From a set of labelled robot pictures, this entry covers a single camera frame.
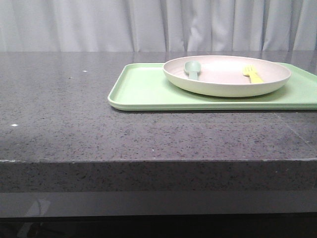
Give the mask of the beige round plate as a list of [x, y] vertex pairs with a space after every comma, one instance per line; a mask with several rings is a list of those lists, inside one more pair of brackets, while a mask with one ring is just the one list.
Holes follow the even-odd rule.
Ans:
[[[201, 70], [197, 80], [189, 78], [184, 65], [197, 61]], [[262, 83], [251, 83], [243, 68], [253, 65]], [[256, 58], [238, 56], [190, 56], [167, 61], [163, 65], [167, 79], [175, 86], [198, 94], [216, 97], [252, 97], [283, 87], [291, 76], [285, 66]]]

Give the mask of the yellow plastic fork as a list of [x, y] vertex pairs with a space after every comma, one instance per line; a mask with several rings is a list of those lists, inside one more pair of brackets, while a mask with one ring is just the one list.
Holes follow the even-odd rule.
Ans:
[[264, 83], [261, 77], [257, 74], [257, 70], [253, 65], [247, 65], [242, 70], [243, 75], [249, 77], [251, 83]]

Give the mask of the light green rectangular tray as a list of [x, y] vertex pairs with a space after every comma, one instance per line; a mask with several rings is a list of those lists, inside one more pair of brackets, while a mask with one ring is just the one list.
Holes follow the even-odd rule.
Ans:
[[188, 92], [170, 83], [162, 63], [126, 65], [108, 101], [122, 111], [245, 111], [316, 110], [317, 76], [291, 64], [285, 86], [269, 94], [246, 98], [212, 97]]

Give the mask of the pale green spoon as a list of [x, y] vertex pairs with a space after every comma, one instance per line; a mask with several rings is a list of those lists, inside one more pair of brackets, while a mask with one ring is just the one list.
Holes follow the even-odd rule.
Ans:
[[195, 60], [187, 61], [184, 64], [184, 71], [188, 75], [189, 79], [198, 80], [201, 71], [201, 64]]

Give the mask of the white pleated curtain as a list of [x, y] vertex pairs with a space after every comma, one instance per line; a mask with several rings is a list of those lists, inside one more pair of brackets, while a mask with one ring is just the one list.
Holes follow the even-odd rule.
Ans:
[[3, 0], [2, 52], [311, 51], [314, 0]]

